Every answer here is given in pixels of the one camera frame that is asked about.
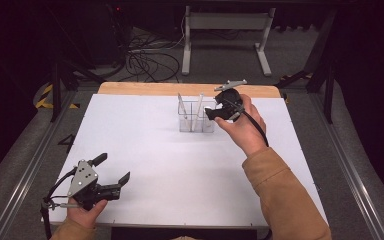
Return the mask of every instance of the clear plastic container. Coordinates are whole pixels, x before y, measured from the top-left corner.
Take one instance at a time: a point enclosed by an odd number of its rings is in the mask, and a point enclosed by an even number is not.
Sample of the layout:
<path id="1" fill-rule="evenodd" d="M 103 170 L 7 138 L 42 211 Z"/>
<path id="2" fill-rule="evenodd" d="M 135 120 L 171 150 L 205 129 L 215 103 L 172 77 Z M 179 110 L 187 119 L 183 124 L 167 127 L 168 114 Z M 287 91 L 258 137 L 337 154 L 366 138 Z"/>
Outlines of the clear plastic container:
<path id="1" fill-rule="evenodd" d="M 177 113 L 179 114 L 179 130 L 180 132 L 197 132 L 212 133 L 214 132 L 214 121 L 208 119 L 205 114 L 205 107 L 214 109 L 216 103 L 214 101 L 202 101 L 198 109 L 198 101 L 183 101 L 185 108 L 179 102 Z"/>

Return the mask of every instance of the jacket sleeve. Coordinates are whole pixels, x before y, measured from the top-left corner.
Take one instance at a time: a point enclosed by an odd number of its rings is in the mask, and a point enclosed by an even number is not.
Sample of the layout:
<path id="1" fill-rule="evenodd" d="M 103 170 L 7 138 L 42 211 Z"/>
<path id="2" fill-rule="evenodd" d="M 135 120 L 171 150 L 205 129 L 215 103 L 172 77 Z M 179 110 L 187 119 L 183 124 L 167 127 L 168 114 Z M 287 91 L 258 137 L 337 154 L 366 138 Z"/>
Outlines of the jacket sleeve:
<path id="1" fill-rule="evenodd" d="M 95 232 L 95 228 L 85 228 L 67 218 L 54 232 L 51 240 L 94 240 Z"/>
<path id="2" fill-rule="evenodd" d="M 250 155 L 242 167 L 260 197 L 274 240 L 331 239 L 310 195 L 272 148 Z"/>

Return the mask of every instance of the white table surface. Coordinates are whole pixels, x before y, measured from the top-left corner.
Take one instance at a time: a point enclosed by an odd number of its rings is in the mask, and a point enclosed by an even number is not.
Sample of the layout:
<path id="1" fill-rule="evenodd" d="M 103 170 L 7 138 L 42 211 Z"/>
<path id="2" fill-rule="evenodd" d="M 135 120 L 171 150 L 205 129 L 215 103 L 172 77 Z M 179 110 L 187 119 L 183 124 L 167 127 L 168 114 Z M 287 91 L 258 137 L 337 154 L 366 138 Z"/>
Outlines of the white table surface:
<path id="1" fill-rule="evenodd" d="M 253 98 L 253 103 L 267 124 L 270 146 L 290 166 L 326 220 L 284 100 Z M 101 153 L 108 153 L 108 159 L 94 167 L 99 184 L 115 184 L 131 172 L 120 199 L 110 201 L 98 217 L 101 225 L 267 226 L 241 166 L 246 158 L 242 150 L 217 125 L 214 133 L 180 132 L 177 104 L 177 96 L 95 94 L 60 177 L 79 160 Z M 54 195 L 67 195 L 69 185 L 67 179 Z M 50 211 L 53 224 L 65 217 L 66 209 Z"/>

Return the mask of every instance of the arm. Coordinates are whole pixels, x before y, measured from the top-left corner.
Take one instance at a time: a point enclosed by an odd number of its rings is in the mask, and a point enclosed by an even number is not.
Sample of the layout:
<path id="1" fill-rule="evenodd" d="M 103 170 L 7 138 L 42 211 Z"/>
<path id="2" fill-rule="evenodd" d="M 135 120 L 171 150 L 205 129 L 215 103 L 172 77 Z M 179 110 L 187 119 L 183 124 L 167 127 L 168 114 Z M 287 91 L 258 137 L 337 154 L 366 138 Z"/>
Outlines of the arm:
<path id="1" fill-rule="evenodd" d="M 264 120 L 251 99 L 246 95 L 241 98 L 245 110 L 266 132 Z M 329 227 L 305 188 L 282 158 L 265 145 L 248 118 L 241 115 L 234 123 L 221 118 L 215 121 L 247 156 L 242 167 L 260 197 L 273 239 L 331 239 Z"/>
<path id="2" fill-rule="evenodd" d="M 68 203 L 76 204 L 70 198 Z M 90 211 L 81 207 L 67 208 L 67 218 L 58 227 L 51 240 L 92 240 L 95 239 L 95 221 L 107 205 L 107 200 L 101 200 Z"/>

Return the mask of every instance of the metal frame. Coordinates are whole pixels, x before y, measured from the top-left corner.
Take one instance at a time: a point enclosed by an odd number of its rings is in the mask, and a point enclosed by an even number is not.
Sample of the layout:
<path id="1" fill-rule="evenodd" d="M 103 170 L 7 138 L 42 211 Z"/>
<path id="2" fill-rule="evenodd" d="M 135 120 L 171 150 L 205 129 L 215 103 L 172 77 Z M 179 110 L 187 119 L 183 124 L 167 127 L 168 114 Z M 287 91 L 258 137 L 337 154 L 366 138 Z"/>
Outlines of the metal frame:
<path id="1" fill-rule="evenodd" d="M 271 8 L 269 13 L 197 13 L 191 12 L 190 6 L 186 6 L 182 74 L 188 75 L 190 71 L 191 29 L 247 29 L 263 30 L 261 42 L 255 43 L 255 50 L 257 51 L 264 75 L 271 76 L 264 47 L 267 43 L 275 10 L 275 8 Z"/>

